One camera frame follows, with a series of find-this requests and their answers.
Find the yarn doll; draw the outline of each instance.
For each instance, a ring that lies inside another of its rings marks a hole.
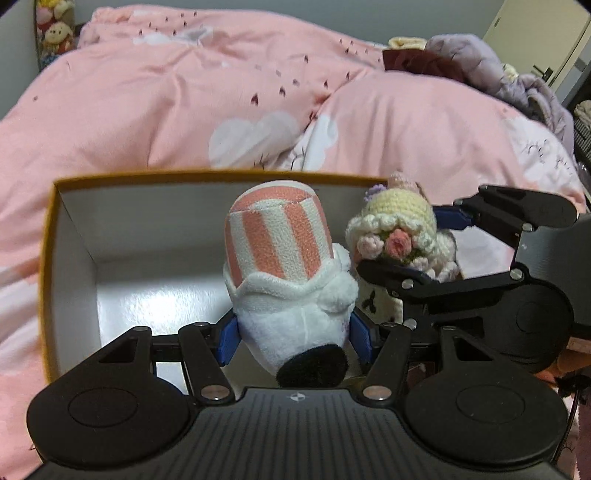
[[[415,182],[395,173],[388,179],[388,187],[371,188],[365,201],[365,208],[349,221],[345,234],[354,267],[363,259],[389,257],[437,281],[452,281],[458,276],[455,239],[451,232],[437,230],[433,207]],[[358,275],[356,279],[360,309],[376,323],[402,322],[400,300]]]

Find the pink blanket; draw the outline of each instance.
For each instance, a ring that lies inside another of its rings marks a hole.
[[[0,122],[0,478],[38,464],[24,416],[44,385],[37,275],[56,178],[403,170],[434,203],[500,183],[584,208],[573,162],[543,125],[450,80],[385,73],[381,51],[347,35],[261,12],[133,6],[98,10],[80,46]],[[489,237],[458,241],[465,275],[507,267]]]

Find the stuffed doll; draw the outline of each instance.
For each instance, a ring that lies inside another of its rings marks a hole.
[[[416,183],[395,173],[388,187],[371,188],[365,201],[365,208],[349,221],[346,230],[354,266],[363,259],[385,256],[437,281],[451,281],[458,276],[455,239],[451,232],[437,230],[433,207]],[[375,323],[402,323],[400,300],[358,275],[357,281],[357,306],[361,310]]]
[[[225,243],[223,276],[256,360],[282,387],[339,385],[358,285],[314,190],[287,180],[251,188],[226,217]]]

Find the black circular pad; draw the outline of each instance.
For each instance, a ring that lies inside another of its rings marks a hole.
[[[456,397],[458,409],[470,420],[500,425],[525,411],[521,395],[498,385],[468,387]]]
[[[135,395],[120,388],[92,388],[70,403],[70,415],[87,427],[113,427],[129,420],[138,409]]]
[[[27,426],[39,455],[72,468],[105,469],[150,457],[181,438],[184,395],[149,372],[119,365],[66,374],[33,399]]]
[[[551,388],[497,361],[458,362],[427,378],[409,392],[405,415],[439,455],[497,468],[549,459],[567,417]]]

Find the pink crocheted rose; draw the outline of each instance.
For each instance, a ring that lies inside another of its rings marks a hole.
[[[410,239],[410,235],[400,228],[394,230],[386,239],[386,253],[390,255],[390,257],[402,260],[412,249],[413,243]]]
[[[357,241],[357,250],[367,260],[375,260],[384,251],[384,242],[374,233],[368,233]]]

